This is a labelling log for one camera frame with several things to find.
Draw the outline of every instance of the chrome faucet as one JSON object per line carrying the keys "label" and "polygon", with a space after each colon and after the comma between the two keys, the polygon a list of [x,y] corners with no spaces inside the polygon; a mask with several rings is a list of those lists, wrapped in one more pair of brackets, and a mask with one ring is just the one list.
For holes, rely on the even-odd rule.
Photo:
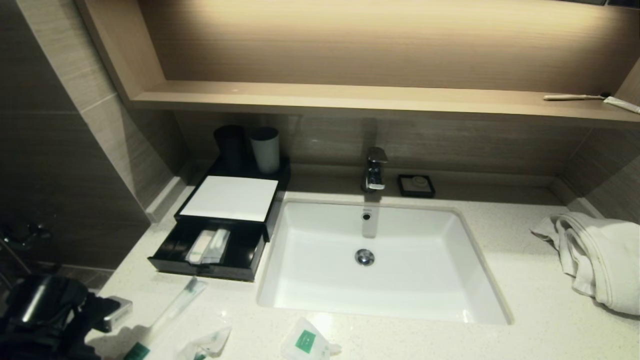
{"label": "chrome faucet", "polygon": [[364,172],[364,179],[360,185],[365,193],[373,193],[376,190],[385,188],[382,181],[382,164],[388,162],[385,151],[379,147],[370,147],[367,150],[367,168]]}

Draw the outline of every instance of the soap dish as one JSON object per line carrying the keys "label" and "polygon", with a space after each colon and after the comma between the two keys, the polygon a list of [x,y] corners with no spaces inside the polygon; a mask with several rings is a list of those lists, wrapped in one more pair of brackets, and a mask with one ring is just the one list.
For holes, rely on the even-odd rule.
{"label": "soap dish", "polygon": [[406,197],[427,197],[436,195],[431,179],[426,175],[398,175],[400,194]]}

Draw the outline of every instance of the sink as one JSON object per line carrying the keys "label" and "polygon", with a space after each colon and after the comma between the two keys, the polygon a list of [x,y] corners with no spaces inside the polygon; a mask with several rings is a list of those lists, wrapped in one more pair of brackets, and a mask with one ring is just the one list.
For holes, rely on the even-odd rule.
{"label": "sink", "polygon": [[453,210],[288,202],[271,246],[261,306],[508,323]]}

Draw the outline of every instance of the towel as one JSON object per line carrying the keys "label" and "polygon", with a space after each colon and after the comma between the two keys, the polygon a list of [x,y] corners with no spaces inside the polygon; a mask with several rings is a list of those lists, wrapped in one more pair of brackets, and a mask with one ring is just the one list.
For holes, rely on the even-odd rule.
{"label": "towel", "polygon": [[640,225],[571,212],[544,218],[531,232],[553,243],[576,292],[640,315]]}

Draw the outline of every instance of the white quartz countertop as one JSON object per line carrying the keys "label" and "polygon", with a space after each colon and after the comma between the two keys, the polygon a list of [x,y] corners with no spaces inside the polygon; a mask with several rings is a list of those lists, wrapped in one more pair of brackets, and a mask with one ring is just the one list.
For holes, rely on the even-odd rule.
{"label": "white quartz countertop", "polygon": [[[147,257],[156,252],[175,225],[172,215],[192,189],[189,187],[180,196],[169,216],[149,228],[100,292],[103,297],[118,295],[134,303],[133,314],[123,327],[113,334],[92,331],[87,336],[87,342],[106,359],[121,359],[136,341],[141,327],[152,324],[189,281],[188,276],[156,272]],[[553,198],[541,188],[504,190],[518,195],[514,199],[524,193],[525,197]],[[285,200],[293,199],[357,203],[363,197],[287,192]],[[403,197],[381,200],[383,206],[406,204],[459,210],[495,279],[510,325],[260,307],[256,298],[271,250],[267,244],[255,282],[201,278],[209,284],[207,289],[154,343],[147,359],[174,359],[187,340],[224,324],[230,324],[232,332],[220,359],[281,359],[280,345],[301,316],[330,342],[342,346],[342,353],[332,357],[334,360],[639,359],[640,322],[615,315],[591,298],[575,293],[571,279],[562,273],[557,252],[529,232],[541,218],[567,211],[566,208],[553,201],[513,202],[518,203]]]}

